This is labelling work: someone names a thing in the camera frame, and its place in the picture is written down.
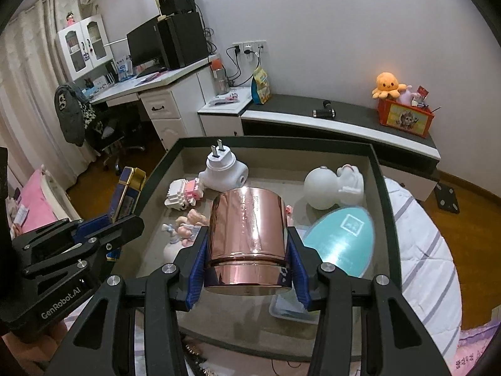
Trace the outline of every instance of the teal oval object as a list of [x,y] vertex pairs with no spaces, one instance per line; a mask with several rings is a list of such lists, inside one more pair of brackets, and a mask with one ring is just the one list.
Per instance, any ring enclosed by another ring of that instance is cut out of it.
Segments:
[[349,276],[362,277],[374,254],[374,224],[360,206],[336,209],[317,221],[305,234],[303,244],[318,251]]

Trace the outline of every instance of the baseboard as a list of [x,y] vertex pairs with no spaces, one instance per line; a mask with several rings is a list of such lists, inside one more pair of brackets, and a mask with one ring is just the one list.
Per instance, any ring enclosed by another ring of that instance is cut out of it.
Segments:
[[480,186],[477,186],[469,181],[466,181],[465,179],[459,178],[447,172],[439,171],[439,174],[440,174],[440,179],[450,182],[451,184],[460,186],[461,188],[467,189],[468,191],[476,193],[477,195],[480,195],[492,201],[496,205],[501,206],[501,198],[497,195],[494,195],[492,192],[487,191],[487,189],[483,189]]

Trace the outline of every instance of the dark countertop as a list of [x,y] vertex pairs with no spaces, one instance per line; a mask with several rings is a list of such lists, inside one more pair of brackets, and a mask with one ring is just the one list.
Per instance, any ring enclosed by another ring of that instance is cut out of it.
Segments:
[[[271,95],[270,99],[264,105],[251,104],[246,110],[311,117],[313,110],[323,109],[323,101],[324,99],[315,99],[313,97]],[[376,109],[335,101],[331,101],[331,105],[336,111],[335,121],[382,131],[436,148],[429,133],[426,138],[423,138],[402,130],[383,126],[379,123],[379,116]]]

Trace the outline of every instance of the cartoon picture on box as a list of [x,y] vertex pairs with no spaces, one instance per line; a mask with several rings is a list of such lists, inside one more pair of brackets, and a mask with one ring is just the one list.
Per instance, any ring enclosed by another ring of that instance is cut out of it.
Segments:
[[428,118],[419,112],[392,105],[388,114],[388,124],[403,130],[423,134]]

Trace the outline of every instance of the pink bedding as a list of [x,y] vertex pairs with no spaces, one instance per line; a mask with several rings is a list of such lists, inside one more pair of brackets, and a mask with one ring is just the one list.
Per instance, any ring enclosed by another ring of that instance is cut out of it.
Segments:
[[21,189],[21,204],[29,208],[23,224],[23,232],[25,233],[57,220],[44,197],[41,181],[42,171],[37,169]]

